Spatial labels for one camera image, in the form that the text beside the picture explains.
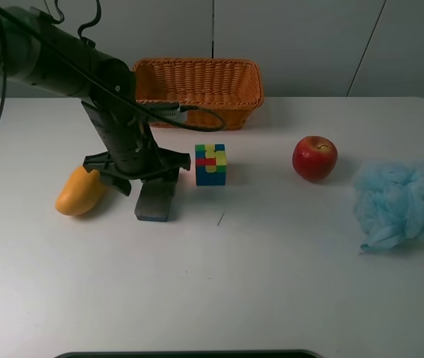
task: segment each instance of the white table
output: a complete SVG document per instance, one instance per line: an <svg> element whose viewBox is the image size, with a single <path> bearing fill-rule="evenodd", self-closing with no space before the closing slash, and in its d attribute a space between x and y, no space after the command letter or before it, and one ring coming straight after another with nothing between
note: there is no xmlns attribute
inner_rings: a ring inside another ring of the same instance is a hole
<svg viewBox="0 0 424 358"><path fill-rule="evenodd" d="M237 132L155 130L164 148L225 143L225 187L182 172L175 221L130 198L71 219L54 201L103 146L79 101L8 99L0 124L0 357L67 351L292 349L424 357L424 248L359 255L352 176L424 160L424 100L268 98ZM340 158L322 184L292 169L306 135Z"/></svg>

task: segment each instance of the colorful cube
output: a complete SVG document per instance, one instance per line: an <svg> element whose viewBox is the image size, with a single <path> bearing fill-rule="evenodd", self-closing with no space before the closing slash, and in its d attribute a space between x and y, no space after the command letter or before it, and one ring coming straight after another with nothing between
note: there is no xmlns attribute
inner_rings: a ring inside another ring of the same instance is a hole
<svg viewBox="0 0 424 358"><path fill-rule="evenodd" d="M196 144L196 185L225 185L227 157L223 144Z"/></svg>

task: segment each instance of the red apple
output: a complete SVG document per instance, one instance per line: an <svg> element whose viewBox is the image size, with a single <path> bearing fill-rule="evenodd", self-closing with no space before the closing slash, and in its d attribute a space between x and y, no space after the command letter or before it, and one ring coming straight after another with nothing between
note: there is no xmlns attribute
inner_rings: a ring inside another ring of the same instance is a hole
<svg viewBox="0 0 424 358"><path fill-rule="evenodd" d="M331 173L337 159L337 148L328 139L306 136L296 145L292 164L304 179L318 181Z"/></svg>

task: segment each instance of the wicker basket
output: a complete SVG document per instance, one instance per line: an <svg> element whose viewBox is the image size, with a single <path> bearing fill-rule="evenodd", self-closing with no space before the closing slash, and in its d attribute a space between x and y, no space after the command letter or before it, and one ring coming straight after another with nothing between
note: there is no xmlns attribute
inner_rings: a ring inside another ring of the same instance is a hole
<svg viewBox="0 0 424 358"><path fill-rule="evenodd" d="M136 62L134 71L137 102L177 101L205 107L224 118L227 130L241 129L250 113L264 102L260 70L248 60L146 58ZM210 128L219 121L211 114L191 110L187 123Z"/></svg>

